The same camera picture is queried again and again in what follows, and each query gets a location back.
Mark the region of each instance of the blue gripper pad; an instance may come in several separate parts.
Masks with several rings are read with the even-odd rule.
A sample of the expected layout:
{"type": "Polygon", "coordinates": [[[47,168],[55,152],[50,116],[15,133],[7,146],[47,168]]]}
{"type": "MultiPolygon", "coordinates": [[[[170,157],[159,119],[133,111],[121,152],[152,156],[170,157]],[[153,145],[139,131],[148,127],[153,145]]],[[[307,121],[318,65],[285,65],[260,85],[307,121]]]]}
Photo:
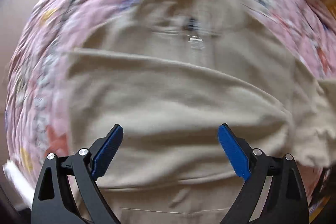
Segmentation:
{"type": "Polygon", "coordinates": [[[107,168],[110,166],[110,163],[123,140],[124,132],[121,126],[118,125],[111,131],[112,132],[110,132],[105,138],[101,139],[105,139],[104,144],[93,158],[91,177],[94,181],[105,175],[107,168]]]}
{"type": "Polygon", "coordinates": [[[247,181],[251,176],[249,160],[230,131],[221,125],[218,129],[218,140],[222,145],[236,175],[247,181]]]}

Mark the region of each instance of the beige towel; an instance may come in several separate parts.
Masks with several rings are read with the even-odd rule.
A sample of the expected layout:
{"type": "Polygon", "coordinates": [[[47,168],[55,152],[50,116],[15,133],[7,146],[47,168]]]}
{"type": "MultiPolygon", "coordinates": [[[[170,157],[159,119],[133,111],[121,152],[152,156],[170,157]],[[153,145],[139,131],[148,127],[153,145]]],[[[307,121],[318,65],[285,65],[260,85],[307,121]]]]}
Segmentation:
{"type": "Polygon", "coordinates": [[[224,122],[268,155],[292,153],[311,166],[335,160],[335,82],[316,80],[240,2],[143,0],[69,54],[73,152],[115,123],[124,128],[100,187],[143,189],[150,201],[142,210],[165,211],[173,198],[145,189],[166,186],[156,193],[174,195],[176,185],[208,183],[207,201],[187,211],[223,209],[211,195],[220,188],[232,204],[241,186],[216,184],[234,176],[216,138],[224,122]]]}

